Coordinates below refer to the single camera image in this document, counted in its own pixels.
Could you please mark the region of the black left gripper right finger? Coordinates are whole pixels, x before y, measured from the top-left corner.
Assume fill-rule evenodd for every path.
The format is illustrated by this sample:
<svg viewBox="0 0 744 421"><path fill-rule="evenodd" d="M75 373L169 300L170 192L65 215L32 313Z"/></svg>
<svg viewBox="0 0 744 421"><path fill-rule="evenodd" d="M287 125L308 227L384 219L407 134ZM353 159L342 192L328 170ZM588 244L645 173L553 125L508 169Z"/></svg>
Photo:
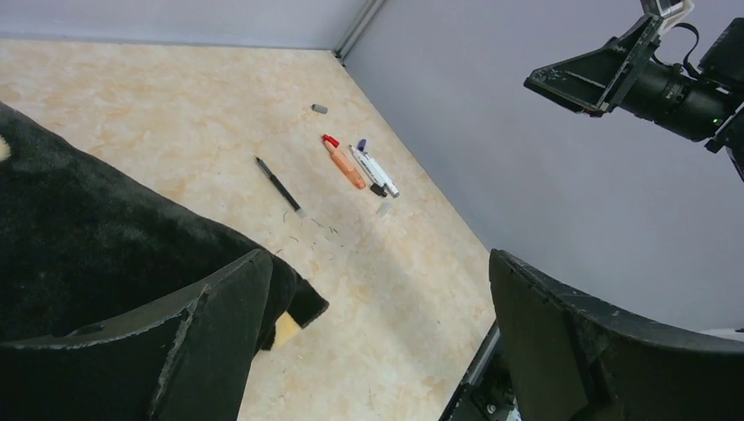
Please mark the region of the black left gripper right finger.
<svg viewBox="0 0 744 421"><path fill-rule="evenodd" d="M524 420L740 420L743 345L607 303L493 250L503 357Z"/></svg>

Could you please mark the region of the orange pen red cap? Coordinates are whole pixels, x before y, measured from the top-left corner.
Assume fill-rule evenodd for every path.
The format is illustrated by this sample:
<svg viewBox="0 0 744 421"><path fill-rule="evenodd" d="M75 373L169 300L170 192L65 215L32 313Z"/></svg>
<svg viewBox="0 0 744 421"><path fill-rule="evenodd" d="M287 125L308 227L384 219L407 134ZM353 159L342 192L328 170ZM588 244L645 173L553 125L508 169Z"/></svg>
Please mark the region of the orange pen red cap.
<svg viewBox="0 0 744 421"><path fill-rule="evenodd" d="M363 180L360 173L357 171L352 162L348 157L341 151L339 141L328 135L323 134L321 136L325 149L328 151L330 158L335 163L341 173L351 182L357 189L365 189L366 183Z"/></svg>

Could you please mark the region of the white marker black cap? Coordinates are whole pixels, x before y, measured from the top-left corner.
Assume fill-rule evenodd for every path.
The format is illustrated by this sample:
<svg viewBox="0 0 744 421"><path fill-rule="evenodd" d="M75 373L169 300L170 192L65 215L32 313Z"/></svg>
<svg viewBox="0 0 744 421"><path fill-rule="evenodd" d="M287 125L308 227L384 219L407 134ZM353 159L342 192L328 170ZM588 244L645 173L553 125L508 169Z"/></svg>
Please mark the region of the white marker black cap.
<svg viewBox="0 0 744 421"><path fill-rule="evenodd" d="M387 197L388 193L384 187L384 184L379 180L379 177L377 176L375 170L371 167L363 153L359 149L351 145L348 146L348 149L357 163L361 166L363 172L369 178L371 182L369 189L379 197Z"/></svg>

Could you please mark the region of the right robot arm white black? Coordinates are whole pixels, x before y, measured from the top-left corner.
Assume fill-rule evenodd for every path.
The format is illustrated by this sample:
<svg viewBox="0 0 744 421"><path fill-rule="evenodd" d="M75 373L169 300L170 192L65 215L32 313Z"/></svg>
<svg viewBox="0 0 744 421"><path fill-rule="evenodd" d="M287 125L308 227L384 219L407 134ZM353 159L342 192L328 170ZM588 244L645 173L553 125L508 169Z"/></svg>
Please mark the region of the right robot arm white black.
<svg viewBox="0 0 744 421"><path fill-rule="evenodd" d="M527 89L592 118L620 108L711 153L726 150L743 172L743 20L734 18L694 66L655 55L662 20L651 14L599 49L537 68Z"/></svg>

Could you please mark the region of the clear pen cap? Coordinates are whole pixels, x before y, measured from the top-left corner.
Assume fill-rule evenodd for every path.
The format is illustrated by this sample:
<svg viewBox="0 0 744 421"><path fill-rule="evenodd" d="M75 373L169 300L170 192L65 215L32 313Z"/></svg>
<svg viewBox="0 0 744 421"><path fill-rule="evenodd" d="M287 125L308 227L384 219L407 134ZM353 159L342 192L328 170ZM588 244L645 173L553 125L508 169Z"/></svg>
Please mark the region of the clear pen cap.
<svg viewBox="0 0 744 421"><path fill-rule="evenodd" d="M384 218L385 216L387 216L390 213L391 208L392 208L392 203L391 202L382 203L380 205L380 207L377 209L376 215L379 218Z"/></svg>

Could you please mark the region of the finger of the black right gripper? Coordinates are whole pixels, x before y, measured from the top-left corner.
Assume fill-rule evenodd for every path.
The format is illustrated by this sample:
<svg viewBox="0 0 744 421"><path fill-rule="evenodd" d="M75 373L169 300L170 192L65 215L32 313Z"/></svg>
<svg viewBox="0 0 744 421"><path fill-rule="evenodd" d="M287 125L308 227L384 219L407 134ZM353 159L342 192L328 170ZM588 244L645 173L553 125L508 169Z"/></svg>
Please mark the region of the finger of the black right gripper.
<svg viewBox="0 0 744 421"><path fill-rule="evenodd" d="M586 54L537 68L523 86L574 113L601 117L623 101L660 45L662 19L646 14Z"/></svg>

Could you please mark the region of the black gel pen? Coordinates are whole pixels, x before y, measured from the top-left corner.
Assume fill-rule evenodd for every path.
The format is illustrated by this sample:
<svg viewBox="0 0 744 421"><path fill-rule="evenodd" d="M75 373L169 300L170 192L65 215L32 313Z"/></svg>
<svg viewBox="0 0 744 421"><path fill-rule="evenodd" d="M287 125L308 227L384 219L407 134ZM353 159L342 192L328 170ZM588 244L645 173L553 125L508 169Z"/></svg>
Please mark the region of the black gel pen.
<svg viewBox="0 0 744 421"><path fill-rule="evenodd" d="M295 199L293 195L287 190L287 188L284 186L284 184L280 181L280 179L274 174L274 172L269 168L269 166L266 164L266 162L261 159L260 157L256 156L255 161L262 171L262 173L267 176L269 181L272 183L272 185L275 187L275 189L279 192L279 194L284 198L284 200L290 205L292 210L300 217L305 218L306 213L304 212L301 205L298 203L298 201Z"/></svg>

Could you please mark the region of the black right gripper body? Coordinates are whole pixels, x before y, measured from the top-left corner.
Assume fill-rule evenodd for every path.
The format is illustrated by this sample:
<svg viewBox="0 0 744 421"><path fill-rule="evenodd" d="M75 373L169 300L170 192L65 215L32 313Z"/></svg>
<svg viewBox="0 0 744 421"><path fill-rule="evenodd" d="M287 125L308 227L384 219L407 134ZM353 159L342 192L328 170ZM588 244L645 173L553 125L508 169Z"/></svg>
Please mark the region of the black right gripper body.
<svg viewBox="0 0 744 421"><path fill-rule="evenodd" d="M735 98L684 75L679 65L649 62L619 107L693 141L712 137L735 111Z"/></svg>

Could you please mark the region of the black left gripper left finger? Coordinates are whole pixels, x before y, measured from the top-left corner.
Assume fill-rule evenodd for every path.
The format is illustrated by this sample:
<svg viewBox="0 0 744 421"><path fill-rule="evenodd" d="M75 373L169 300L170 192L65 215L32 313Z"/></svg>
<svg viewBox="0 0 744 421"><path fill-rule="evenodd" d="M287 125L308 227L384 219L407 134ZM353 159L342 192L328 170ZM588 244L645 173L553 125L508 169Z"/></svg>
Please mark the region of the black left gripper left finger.
<svg viewBox="0 0 744 421"><path fill-rule="evenodd" d="M63 337L1 345L4 420L234 420L268 300L254 250L203 280Z"/></svg>

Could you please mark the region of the white marker purple cap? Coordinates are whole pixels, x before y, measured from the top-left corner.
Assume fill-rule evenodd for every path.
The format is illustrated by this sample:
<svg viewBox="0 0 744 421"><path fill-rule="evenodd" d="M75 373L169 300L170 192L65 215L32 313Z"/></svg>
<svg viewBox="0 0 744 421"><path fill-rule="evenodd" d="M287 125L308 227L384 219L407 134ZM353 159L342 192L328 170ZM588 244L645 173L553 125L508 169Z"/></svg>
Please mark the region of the white marker purple cap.
<svg viewBox="0 0 744 421"><path fill-rule="evenodd" d="M399 189L394 184L392 179L388 176L387 172L376 161L376 159L366 151L366 145L367 145L367 140L360 139L357 144L357 150L367 160L367 162L371 165L371 167L377 172L378 178L383 182L384 187L389 191L389 193L394 198L398 198L400 196Z"/></svg>

